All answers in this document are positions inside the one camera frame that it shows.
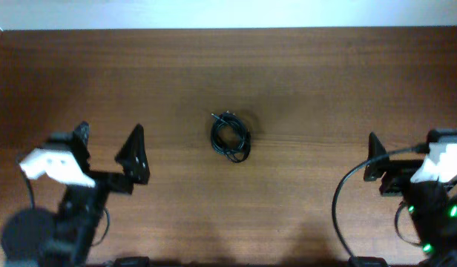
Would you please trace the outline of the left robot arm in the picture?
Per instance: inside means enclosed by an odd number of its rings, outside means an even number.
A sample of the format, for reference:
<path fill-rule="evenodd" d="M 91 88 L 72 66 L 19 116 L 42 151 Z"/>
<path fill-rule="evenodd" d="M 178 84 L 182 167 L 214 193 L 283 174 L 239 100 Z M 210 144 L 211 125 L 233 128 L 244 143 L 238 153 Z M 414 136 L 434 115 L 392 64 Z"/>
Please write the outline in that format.
<path fill-rule="evenodd" d="M 18 162 L 26 183 L 47 176 L 66 189 L 57 211 L 36 206 L 11 216 L 1 230 L 6 266 L 85 266 L 94 246 L 99 222 L 108 217 L 110 194 L 132 194 L 146 185 L 150 169 L 144 127 L 135 125 L 115 156 L 120 172 L 91 169 L 88 150 L 90 125 L 81 122 L 71 132 L 51 134 Z"/>

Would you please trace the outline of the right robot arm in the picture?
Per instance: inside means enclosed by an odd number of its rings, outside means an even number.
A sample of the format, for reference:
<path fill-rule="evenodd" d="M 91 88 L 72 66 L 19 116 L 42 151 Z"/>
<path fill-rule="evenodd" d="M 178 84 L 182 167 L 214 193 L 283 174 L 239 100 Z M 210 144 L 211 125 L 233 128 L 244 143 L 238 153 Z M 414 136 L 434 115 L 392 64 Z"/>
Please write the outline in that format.
<path fill-rule="evenodd" d="M 413 148 L 423 159 L 392 159 L 379 138 L 369 135 L 364 181 L 381 181 L 382 197 L 400 197 L 418 235 L 422 266 L 457 266 L 457 130 L 433 129 Z"/>

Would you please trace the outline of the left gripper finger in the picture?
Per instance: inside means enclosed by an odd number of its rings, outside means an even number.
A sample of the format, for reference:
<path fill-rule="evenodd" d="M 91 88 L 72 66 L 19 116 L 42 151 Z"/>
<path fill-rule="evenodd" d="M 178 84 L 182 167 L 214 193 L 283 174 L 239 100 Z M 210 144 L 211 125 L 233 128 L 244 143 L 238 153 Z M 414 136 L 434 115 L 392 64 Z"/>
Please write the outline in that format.
<path fill-rule="evenodd" d="M 86 121 L 82 121 L 71 132 L 52 133 L 46 140 L 46 146 L 71 152 L 80 169 L 87 173 L 90 170 L 89 136 L 90 125 Z"/>
<path fill-rule="evenodd" d="M 150 178 L 148 159 L 145 152 L 144 128 L 136 124 L 115 161 L 122 166 L 124 175 L 130 181 L 140 185 L 147 185 Z"/>

